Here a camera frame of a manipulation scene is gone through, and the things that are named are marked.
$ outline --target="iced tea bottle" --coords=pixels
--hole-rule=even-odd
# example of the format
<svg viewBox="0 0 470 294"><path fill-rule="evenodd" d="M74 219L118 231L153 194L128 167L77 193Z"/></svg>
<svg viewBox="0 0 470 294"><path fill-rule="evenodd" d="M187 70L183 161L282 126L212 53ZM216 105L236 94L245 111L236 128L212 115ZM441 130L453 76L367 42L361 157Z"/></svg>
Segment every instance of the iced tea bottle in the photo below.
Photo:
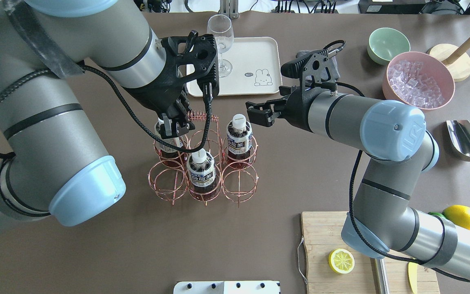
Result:
<svg viewBox="0 0 470 294"><path fill-rule="evenodd" d="M164 125L164 121L159 118L159 121L155 124L155 135L160 138L159 131L161 129L161 125ZM162 139L164 142L177 146L177 147L183 147L184 146L184 141L182 140L181 137L177 138L171 138L171 139ZM162 145L161 143L157 142L157 147L159 147L159 156L161 157L162 160L164 159L171 159L175 160L182 165L186 162L186 154L185 153L180 153L175 149L172 149L171 147ZM171 161L164 161L163 162L165 166L168 167L177 167L178 165L174 162Z"/></svg>
<svg viewBox="0 0 470 294"><path fill-rule="evenodd" d="M241 114L233 116L232 121L227 126L228 137L228 164L235 161L248 162L250 157L251 139L253 131L251 124L246 117ZM234 169L243 169L247 165L244 163L234 163Z"/></svg>
<svg viewBox="0 0 470 294"><path fill-rule="evenodd" d="M190 193L195 199L209 200L216 196L218 178L215 174L215 159L209 152L200 149L192 153L186 164L188 177L193 185Z"/></svg>

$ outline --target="bottle label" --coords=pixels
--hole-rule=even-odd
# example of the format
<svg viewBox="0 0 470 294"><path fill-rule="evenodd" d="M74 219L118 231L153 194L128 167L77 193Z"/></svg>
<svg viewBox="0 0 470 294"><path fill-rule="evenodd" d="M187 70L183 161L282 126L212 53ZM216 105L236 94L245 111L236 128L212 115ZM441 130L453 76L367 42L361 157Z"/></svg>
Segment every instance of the bottle label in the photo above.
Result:
<svg viewBox="0 0 470 294"><path fill-rule="evenodd" d="M175 145L175 146L177 146L177 147L183 147L183 145L184 145L184 144L182 143L181 138L163 139L162 141L164 141L164 142L166 142L166 143L168 143L168 144ZM159 149L160 149L161 151L166 152L166 153L177 152L177 150L172 149L172 148L170 148L170 147L168 147L168 146L164 146L164 145L162 145L161 143L158 143L158 145L159 145Z"/></svg>
<svg viewBox="0 0 470 294"><path fill-rule="evenodd" d="M207 187L215 181L215 166L211 164L210 168L205 171L194 171L188 169L190 180L196 187Z"/></svg>
<svg viewBox="0 0 470 294"><path fill-rule="evenodd" d="M250 151L253 132L250 130L246 136L237 138L228 132L228 151L233 154L244 154Z"/></svg>

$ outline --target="wine glass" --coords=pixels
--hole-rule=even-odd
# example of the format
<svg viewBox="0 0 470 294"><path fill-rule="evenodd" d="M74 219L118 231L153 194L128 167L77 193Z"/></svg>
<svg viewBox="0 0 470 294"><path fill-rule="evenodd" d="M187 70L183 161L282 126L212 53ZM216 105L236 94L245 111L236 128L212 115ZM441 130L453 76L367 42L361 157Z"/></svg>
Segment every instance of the wine glass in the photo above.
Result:
<svg viewBox="0 0 470 294"><path fill-rule="evenodd" d="M219 77L224 78L231 73L231 62L222 59L222 54L233 45L233 27L231 19L226 15L216 14L208 20L208 33L215 37L217 52L219 54Z"/></svg>

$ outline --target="lemon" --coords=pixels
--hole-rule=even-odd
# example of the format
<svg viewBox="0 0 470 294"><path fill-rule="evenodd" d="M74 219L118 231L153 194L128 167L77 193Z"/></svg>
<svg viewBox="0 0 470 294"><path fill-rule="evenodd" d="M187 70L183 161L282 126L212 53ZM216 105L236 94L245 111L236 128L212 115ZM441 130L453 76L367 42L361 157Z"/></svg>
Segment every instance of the lemon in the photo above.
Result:
<svg viewBox="0 0 470 294"><path fill-rule="evenodd" d="M328 261L330 268L339 274L347 274L355 267L355 259L351 252L342 248L333 250Z"/></svg>
<svg viewBox="0 0 470 294"><path fill-rule="evenodd" d="M470 229L470 207L452 205L444 209L442 214L455 225Z"/></svg>

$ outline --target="wooden stand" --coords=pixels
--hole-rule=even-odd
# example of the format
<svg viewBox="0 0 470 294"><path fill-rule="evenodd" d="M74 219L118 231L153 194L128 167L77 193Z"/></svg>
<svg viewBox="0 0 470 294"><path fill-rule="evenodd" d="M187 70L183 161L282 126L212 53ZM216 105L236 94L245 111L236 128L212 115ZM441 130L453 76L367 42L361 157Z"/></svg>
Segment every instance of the wooden stand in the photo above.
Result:
<svg viewBox="0 0 470 294"><path fill-rule="evenodd" d="M440 60L451 72L455 82L465 80L470 75L470 37L457 47L452 44L438 44L429 50L429 55Z"/></svg>

